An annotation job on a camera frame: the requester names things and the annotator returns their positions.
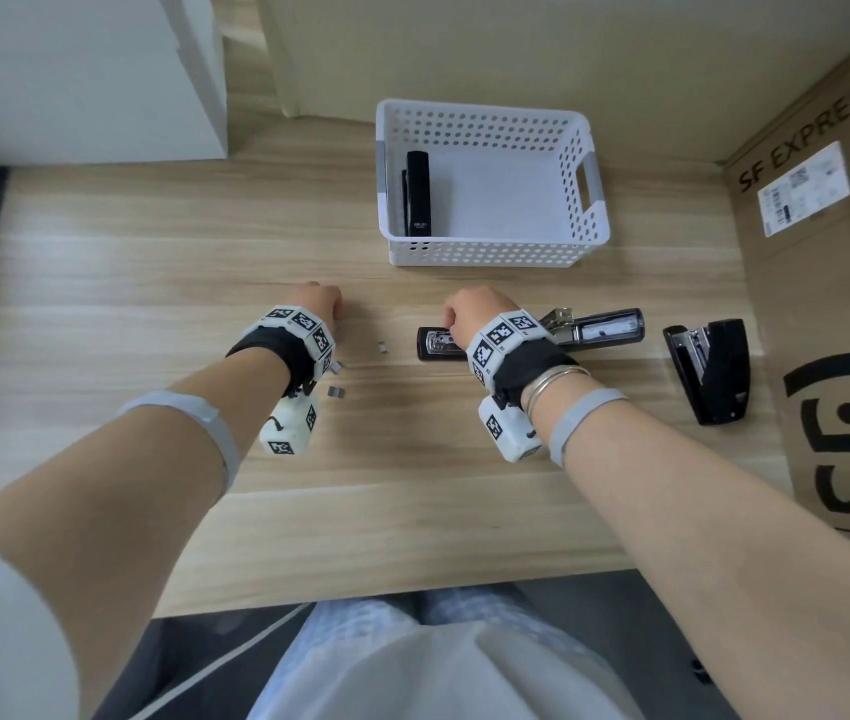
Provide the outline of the brown cardboard box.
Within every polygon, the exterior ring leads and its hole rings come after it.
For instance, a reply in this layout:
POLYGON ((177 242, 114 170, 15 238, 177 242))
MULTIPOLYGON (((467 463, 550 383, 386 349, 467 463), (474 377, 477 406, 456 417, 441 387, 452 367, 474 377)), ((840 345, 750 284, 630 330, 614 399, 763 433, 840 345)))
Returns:
POLYGON ((850 539, 850 196, 766 238, 757 193, 839 141, 850 182, 850 57, 724 174, 795 500, 850 539))

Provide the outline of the wrist marker band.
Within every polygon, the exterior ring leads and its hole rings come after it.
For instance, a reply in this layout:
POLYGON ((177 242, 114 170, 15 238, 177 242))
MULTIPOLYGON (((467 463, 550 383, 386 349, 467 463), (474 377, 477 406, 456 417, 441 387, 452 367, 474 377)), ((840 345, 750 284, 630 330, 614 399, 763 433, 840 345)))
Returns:
POLYGON ((320 317, 300 306, 279 305, 272 309, 243 332, 232 353, 268 345, 283 349, 289 343, 292 356, 299 353, 298 347, 308 351, 313 366, 308 379, 320 381, 334 360, 335 339, 320 317))
POLYGON ((556 345, 553 335, 526 310, 499 313, 479 329, 465 350, 469 367, 479 383, 492 394, 496 375, 505 357, 526 342, 556 345))

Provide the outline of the black stapler standing on end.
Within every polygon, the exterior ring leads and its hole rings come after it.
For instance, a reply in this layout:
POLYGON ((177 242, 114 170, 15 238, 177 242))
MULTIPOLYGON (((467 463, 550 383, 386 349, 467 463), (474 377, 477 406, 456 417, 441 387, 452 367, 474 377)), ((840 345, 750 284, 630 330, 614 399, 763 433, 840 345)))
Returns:
POLYGON ((673 325, 663 329, 663 336, 696 422, 719 426, 742 420, 751 387, 743 320, 673 325))

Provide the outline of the person's right hand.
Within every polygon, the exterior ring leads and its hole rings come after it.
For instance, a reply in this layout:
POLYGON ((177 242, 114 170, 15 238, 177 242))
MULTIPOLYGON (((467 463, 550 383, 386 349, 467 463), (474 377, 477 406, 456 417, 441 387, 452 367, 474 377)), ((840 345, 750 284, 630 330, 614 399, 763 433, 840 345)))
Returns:
POLYGON ((513 299, 490 286, 459 289, 451 296, 455 294, 470 297, 470 342, 481 328, 501 313, 519 310, 513 299))

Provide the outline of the slim black stapler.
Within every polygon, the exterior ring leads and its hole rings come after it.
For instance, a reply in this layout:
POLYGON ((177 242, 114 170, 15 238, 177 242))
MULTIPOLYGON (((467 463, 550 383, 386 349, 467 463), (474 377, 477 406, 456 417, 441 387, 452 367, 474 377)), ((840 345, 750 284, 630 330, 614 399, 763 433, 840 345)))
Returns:
POLYGON ((404 217, 406 236, 430 238, 431 216, 431 166, 430 156, 423 150, 407 153, 406 167, 402 171, 404 217))

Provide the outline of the white shipping label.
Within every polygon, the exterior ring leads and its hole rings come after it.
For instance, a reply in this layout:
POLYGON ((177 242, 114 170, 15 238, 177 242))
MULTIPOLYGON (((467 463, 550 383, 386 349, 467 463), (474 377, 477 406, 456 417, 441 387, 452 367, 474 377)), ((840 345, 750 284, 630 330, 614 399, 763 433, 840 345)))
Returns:
POLYGON ((759 190, 764 235, 770 238, 849 196, 843 151, 835 141, 759 190))

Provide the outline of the white perforated plastic basket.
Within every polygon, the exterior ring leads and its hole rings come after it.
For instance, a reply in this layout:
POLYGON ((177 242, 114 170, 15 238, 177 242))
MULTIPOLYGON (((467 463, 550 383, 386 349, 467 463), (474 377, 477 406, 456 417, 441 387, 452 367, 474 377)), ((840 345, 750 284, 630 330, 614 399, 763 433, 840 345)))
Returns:
POLYGON ((569 110, 387 98, 379 227, 398 267, 568 268, 610 240, 590 122, 569 110), (430 156, 432 236, 406 236, 407 153, 430 156))

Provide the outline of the grey armband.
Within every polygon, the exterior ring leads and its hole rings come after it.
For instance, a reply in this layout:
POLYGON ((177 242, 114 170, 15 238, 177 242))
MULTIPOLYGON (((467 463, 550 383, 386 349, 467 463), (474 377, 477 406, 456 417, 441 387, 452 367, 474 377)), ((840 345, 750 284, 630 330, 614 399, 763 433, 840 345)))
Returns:
POLYGON ((575 401, 568 410, 563 412, 551 432, 549 441, 551 460, 563 469, 567 443, 578 426, 600 407, 620 400, 627 401, 628 397, 615 388, 603 387, 590 391, 575 401))
POLYGON ((195 422, 214 443, 223 464, 223 490, 225 496, 232 488, 238 474, 241 457, 230 427, 225 419, 208 401, 200 396, 181 394, 168 389, 159 389, 126 402, 117 412, 123 416, 131 410, 143 407, 159 407, 178 411, 195 422))

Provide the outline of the white shirt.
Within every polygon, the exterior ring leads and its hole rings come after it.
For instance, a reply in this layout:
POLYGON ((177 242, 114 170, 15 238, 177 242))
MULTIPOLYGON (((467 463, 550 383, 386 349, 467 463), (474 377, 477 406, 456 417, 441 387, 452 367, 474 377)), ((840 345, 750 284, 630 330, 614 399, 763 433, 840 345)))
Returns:
MULTIPOLYGON (((0 720, 78 720, 45 600, 0 558, 0 720)), ((335 642, 275 668, 248 720, 644 720, 608 664, 489 622, 335 642)))

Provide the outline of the left wrist marker band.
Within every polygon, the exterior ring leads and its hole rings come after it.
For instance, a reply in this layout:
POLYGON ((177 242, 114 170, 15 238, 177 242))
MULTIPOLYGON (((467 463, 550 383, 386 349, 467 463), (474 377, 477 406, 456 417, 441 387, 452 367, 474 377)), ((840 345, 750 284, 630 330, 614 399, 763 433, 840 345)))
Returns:
POLYGON ((298 347, 308 351, 313 366, 308 379, 320 381, 334 360, 335 339, 320 317, 300 306, 279 305, 272 309, 243 332, 232 353, 268 345, 283 349, 289 343, 292 356, 299 353, 298 347))

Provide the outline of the person's right forearm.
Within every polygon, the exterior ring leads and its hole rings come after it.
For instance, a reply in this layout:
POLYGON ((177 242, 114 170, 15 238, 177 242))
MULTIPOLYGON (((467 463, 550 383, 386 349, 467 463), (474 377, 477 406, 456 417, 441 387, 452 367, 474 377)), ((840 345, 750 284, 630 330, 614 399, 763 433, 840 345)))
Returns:
POLYGON ((742 720, 850 720, 850 540, 632 402, 563 469, 742 720))

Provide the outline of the right wrist marker band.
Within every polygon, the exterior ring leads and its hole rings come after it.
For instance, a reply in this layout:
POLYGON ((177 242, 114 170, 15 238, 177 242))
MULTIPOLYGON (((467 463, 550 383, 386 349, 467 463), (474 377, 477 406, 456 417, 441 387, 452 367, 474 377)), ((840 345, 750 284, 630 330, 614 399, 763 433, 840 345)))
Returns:
POLYGON ((469 367, 479 383, 492 394, 496 375, 505 357, 526 342, 556 345, 553 335, 526 310, 499 313, 479 329, 465 350, 469 367))

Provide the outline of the left grey armband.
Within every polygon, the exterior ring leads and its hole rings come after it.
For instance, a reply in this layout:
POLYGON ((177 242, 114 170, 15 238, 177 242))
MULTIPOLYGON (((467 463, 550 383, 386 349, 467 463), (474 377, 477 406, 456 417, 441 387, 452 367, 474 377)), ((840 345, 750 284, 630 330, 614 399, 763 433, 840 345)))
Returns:
POLYGON ((200 396, 181 394, 168 389, 159 389, 126 402, 117 412, 123 416, 131 410, 143 407, 159 407, 178 411, 195 422, 214 443, 223 464, 223 490, 225 496, 232 488, 238 474, 241 457, 230 427, 225 419, 208 401, 200 396))

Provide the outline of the right grey armband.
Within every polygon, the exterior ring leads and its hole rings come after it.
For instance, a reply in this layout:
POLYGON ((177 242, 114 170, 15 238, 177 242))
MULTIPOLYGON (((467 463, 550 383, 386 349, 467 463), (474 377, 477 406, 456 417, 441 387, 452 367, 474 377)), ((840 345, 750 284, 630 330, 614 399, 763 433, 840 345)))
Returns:
POLYGON ((628 397, 615 388, 603 387, 590 391, 575 401, 568 410, 563 412, 551 432, 549 441, 551 460, 563 469, 567 443, 578 426, 600 407, 620 400, 627 401, 628 397))

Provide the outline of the person's left hand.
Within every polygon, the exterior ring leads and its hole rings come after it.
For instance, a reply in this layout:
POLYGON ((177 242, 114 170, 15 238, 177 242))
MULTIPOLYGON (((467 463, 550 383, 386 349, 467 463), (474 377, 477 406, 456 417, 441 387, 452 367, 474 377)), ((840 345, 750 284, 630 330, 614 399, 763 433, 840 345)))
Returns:
POLYGON ((282 304, 303 308, 319 317, 325 324, 334 326, 335 323, 326 323, 320 314, 320 283, 308 281, 291 288, 282 298, 282 304))

